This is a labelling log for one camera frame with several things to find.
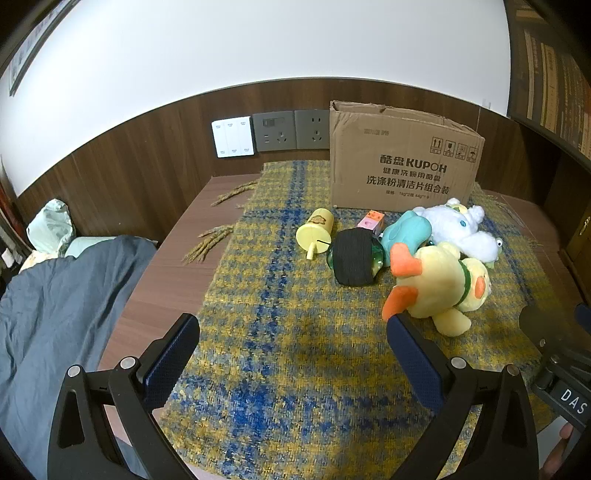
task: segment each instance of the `gray duvet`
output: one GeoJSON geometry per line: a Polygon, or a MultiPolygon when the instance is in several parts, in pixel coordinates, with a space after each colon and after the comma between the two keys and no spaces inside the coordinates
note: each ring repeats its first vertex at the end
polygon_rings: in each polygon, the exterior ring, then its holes
{"type": "Polygon", "coordinates": [[[0,428],[37,479],[47,477],[49,432],[66,370],[97,369],[154,252],[147,240],[119,236],[77,259],[23,271],[0,300],[0,428]]]}

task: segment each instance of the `black fabric roll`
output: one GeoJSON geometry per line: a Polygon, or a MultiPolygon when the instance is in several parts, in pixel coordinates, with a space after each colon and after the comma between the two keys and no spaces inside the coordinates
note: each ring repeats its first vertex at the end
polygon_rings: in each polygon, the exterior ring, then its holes
{"type": "Polygon", "coordinates": [[[360,287],[374,282],[372,275],[373,232],[366,228],[341,230],[332,242],[333,271],[341,285],[360,287]]]}

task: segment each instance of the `cabinet handle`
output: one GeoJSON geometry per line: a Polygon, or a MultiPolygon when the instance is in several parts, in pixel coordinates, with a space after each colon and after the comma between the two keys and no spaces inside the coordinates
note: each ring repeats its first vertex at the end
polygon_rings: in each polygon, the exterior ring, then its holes
{"type": "Polygon", "coordinates": [[[583,233],[585,232],[585,230],[587,229],[587,225],[589,224],[589,222],[591,221],[591,216],[588,216],[585,219],[585,223],[583,224],[583,228],[581,228],[581,231],[579,232],[579,236],[583,235],[583,233]]]}

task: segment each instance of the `gray power outlet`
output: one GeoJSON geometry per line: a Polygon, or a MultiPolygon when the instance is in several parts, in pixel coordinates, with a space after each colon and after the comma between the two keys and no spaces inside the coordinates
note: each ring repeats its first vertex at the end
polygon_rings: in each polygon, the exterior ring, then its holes
{"type": "Polygon", "coordinates": [[[330,148],[329,111],[296,110],[295,138],[298,149],[330,148]]]}
{"type": "Polygon", "coordinates": [[[296,148],[296,124],[292,110],[254,113],[252,125],[255,129],[256,149],[259,152],[296,148]]]}

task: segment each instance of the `white light switch panel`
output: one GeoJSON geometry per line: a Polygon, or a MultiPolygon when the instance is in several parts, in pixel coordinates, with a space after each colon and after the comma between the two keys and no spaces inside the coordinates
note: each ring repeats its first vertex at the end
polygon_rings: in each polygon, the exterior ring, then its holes
{"type": "Polygon", "coordinates": [[[218,158],[254,155],[249,116],[216,120],[212,130],[218,158]]]}

